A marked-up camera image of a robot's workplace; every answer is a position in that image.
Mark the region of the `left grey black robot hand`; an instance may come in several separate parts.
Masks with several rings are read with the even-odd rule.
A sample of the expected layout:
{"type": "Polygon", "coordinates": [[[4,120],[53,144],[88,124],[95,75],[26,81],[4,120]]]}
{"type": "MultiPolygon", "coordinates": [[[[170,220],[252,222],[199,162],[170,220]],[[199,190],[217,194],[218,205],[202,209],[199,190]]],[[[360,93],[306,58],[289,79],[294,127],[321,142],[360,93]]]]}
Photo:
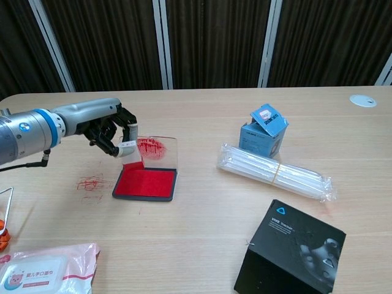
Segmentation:
{"type": "Polygon", "coordinates": [[[137,118],[117,98],[94,99],[50,110],[65,124],[65,136],[84,135],[91,146],[113,157],[136,150],[137,118]]]}

